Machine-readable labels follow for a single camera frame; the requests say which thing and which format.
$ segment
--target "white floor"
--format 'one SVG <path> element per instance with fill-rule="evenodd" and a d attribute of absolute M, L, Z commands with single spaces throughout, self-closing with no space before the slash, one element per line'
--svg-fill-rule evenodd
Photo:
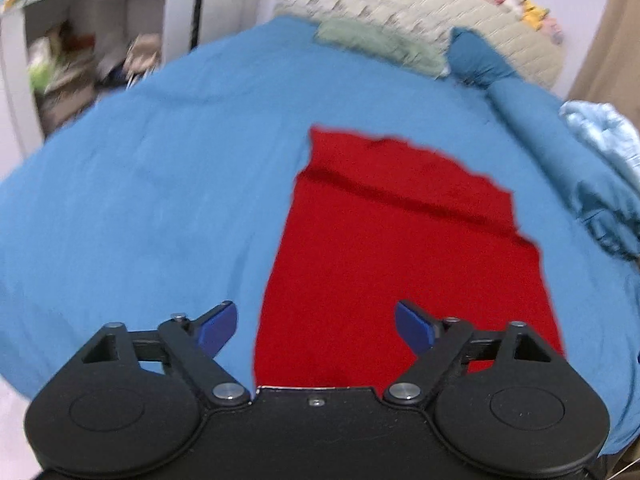
<path fill-rule="evenodd" d="M 0 480 L 30 480 L 40 472 L 22 428 L 28 404 L 0 376 Z"/>

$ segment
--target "blue pillow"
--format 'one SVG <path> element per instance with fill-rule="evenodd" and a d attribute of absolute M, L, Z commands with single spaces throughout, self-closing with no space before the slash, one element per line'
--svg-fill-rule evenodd
<path fill-rule="evenodd" d="M 558 115 L 559 100 L 517 78 L 496 81 L 487 95 L 591 237 L 608 253 L 637 258 L 640 197 L 606 161 L 572 135 Z"/>
<path fill-rule="evenodd" d="M 488 88 L 505 77 L 520 77 L 482 36 L 469 28 L 453 28 L 447 60 L 454 76 L 480 88 Z"/>

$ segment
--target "cream quilted headboard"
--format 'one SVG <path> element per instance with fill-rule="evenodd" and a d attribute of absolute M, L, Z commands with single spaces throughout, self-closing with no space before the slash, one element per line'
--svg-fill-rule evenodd
<path fill-rule="evenodd" d="M 395 27 L 443 50 L 453 26 L 478 30 L 527 80 L 551 88 L 562 69 L 562 47 L 484 0 L 280 0 L 277 13 L 313 20 L 353 16 Z"/>

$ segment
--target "yellow stuffed toy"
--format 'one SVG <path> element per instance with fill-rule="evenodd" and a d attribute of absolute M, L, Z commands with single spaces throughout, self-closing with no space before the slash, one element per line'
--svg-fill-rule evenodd
<path fill-rule="evenodd" d="M 524 11 L 522 21 L 534 30 L 540 30 L 540 28 L 542 28 L 542 20 L 544 20 L 549 13 L 549 9 L 543 9 L 537 6 L 533 0 L 524 0 L 522 10 Z"/>

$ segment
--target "white desk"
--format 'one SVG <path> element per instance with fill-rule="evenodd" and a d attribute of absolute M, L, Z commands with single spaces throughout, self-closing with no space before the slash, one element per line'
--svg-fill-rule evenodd
<path fill-rule="evenodd" d="M 27 45 L 31 41 L 70 20 L 79 34 L 95 33 L 95 50 L 100 56 L 110 35 L 129 43 L 140 33 L 161 32 L 164 64 L 190 50 L 194 1 L 28 0 L 2 14 L 0 75 L 5 96 L 0 95 L 0 99 L 5 97 L 6 102 L 0 103 L 0 150 L 4 152 L 5 145 L 15 148 L 17 144 L 22 156 L 27 157 L 44 142 L 27 72 Z M 8 117 L 2 113 L 4 105 Z"/>

